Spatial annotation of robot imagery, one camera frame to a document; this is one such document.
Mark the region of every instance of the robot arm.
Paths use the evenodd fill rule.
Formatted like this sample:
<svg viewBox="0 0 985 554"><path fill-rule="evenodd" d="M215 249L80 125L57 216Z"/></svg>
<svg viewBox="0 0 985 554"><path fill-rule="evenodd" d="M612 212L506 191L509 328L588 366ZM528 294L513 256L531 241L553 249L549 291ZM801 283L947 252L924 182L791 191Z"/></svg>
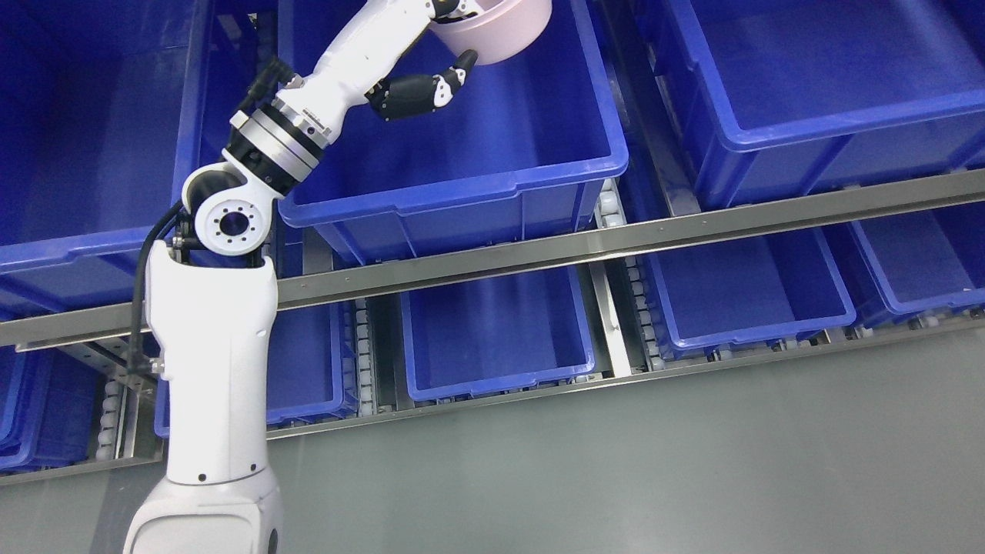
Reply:
<svg viewBox="0 0 985 554"><path fill-rule="evenodd" d="M447 105L472 71L475 51L435 75L387 75L431 21L478 14L474 2L369 0L311 75L295 75L272 104L252 114L237 111L224 160L193 173L182 191L201 245L227 256L256 250L270 231L273 200L311 174L339 138L350 107L369 103L390 120Z"/></svg>
<svg viewBox="0 0 985 554"><path fill-rule="evenodd" d="M432 76L387 75L431 21L477 14L473 2L368 0L311 75L292 75L281 64L274 72L286 87L247 114L256 100L251 88L230 120L223 159L185 181L181 204L191 228L174 250L258 251L274 200L314 170L350 107L370 104L389 120L447 105L476 63L474 51ZM171 385L170 443L167 477L134 516L124 552L275 554L283 514L267 463L265 417L277 308L273 264L264 258L250 269L194 267L173 253L156 241L142 254L147 320L162 346L161 377Z"/></svg>

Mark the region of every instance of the black cable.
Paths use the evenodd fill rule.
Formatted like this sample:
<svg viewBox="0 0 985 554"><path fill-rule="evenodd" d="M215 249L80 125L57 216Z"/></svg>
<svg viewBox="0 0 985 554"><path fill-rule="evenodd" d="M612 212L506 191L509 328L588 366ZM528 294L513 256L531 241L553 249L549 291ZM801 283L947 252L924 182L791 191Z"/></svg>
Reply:
<svg viewBox="0 0 985 554"><path fill-rule="evenodd" d="M130 305L130 341L127 350L127 373L143 373L149 368L144 363L144 336L141 334L141 323L144 320L144 275L147 272L147 258L151 256L151 246L154 241L162 239L177 224L177 215L184 204L178 200L167 209L164 215L147 233L147 238L140 246L137 256L137 271L133 283L133 303Z"/></svg>

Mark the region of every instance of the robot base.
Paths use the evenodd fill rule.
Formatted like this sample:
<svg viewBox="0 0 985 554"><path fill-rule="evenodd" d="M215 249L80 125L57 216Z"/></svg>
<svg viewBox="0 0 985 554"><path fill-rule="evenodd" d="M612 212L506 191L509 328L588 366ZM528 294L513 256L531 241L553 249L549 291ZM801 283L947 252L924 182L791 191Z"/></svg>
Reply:
<svg viewBox="0 0 985 554"><path fill-rule="evenodd" d="M218 485L163 479L134 516L124 554L276 554L281 489L264 469Z"/></svg>

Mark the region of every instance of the blue plastic bin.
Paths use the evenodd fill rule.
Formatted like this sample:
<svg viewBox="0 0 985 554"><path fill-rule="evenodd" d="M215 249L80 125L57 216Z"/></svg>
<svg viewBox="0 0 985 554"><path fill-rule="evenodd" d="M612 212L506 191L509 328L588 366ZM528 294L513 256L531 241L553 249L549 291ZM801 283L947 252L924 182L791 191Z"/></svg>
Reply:
<svg viewBox="0 0 985 554"><path fill-rule="evenodd" d="M824 230L859 321L985 304L985 204L967 204Z"/></svg>
<svg viewBox="0 0 985 554"><path fill-rule="evenodd" d="M980 0L637 0L704 209L985 165Z"/></svg>
<svg viewBox="0 0 985 554"><path fill-rule="evenodd" d="M27 358L13 346L0 348L0 450L15 445L24 429L24 398L31 396L33 378Z"/></svg>
<svg viewBox="0 0 985 554"><path fill-rule="evenodd" d="M102 377L54 350L14 358L4 362L19 366L31 383L18 406L24 420L19 435L0 449L0 471L61 467L86 459Z"/></svg>
<svg viewBox="0 0 985 554"><path fill-rule="evenodd" d="M644 164L620 194L633 222L666 217ZM661 356L723 345L806 340L851 324L855 310L821 230L793 231L638 256Z"/></svg>
<svg viewBox="0 0 985 554"><path fill-rule="evenodd" d="M267 356L267 424L348 417L359 406L352 308L348 303L277 314ZM154 430L170 427L167 381L158 383Z"/></svg>
<svg viewBox="0 0 985 554"><path fill-rule="evenodd" d="M302 73L362 0L284 0L280 54ZM426 34L394 75L432 74L454 56ZM382 121L349 111L341 138L280 203L350 263L409 258L569 233L592 218L625 141L584 0L558 0L544 33L477 67L447 108Z"/></svg>
<svg viewBox="0 0 985 554"><path fill-rule="evenodd" d="M407 387L417 401L490 394L592 372L573 267L404 293Z"/></svg>
<svg viewBox="0 0 985 554"><path fill-rule="evenodd" d="M233 5L0 0L0 319L129 300L255 72Z"/></svg>

